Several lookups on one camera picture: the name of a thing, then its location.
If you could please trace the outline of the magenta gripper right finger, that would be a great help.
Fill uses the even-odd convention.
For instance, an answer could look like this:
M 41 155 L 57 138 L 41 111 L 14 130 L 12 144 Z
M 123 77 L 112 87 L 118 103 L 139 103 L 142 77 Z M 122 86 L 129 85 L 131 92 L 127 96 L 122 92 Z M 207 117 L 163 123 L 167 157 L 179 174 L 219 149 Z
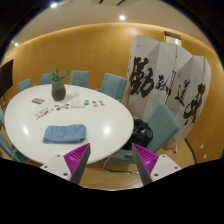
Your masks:
M 159 156 L 137 144 L 132 144 L 132 155 L 137 165 L 143 185 L 150 184 L 152 182 L 150 175 Z

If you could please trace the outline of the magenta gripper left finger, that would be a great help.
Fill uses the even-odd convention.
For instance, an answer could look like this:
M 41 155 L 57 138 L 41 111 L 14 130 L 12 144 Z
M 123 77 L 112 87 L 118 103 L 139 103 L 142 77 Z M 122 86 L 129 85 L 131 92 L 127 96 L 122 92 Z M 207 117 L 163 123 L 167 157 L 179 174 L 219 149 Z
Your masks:
M 70 181 L 79 184 L 90 156 L 90 144 L 84 144 L 64 155 L 65 162 L 71 172 Z

